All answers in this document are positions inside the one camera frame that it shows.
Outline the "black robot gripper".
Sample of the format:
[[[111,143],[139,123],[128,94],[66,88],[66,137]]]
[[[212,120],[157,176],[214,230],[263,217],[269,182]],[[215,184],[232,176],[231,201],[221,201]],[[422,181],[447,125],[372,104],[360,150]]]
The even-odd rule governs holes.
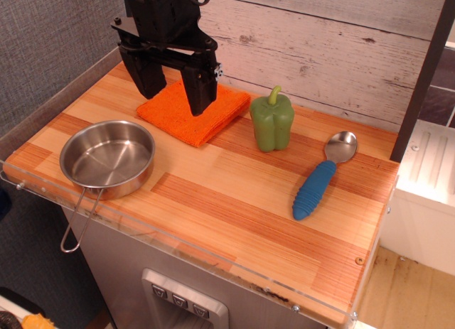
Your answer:
[[[151,99],[166,86],[161,65],[180,70],[195,117],[216,100],[223,73],[218,44],[198,25],[200,8],[209,1],[124,0],[127,17],[112,24],[126,37],[119,52],[138,91]]]

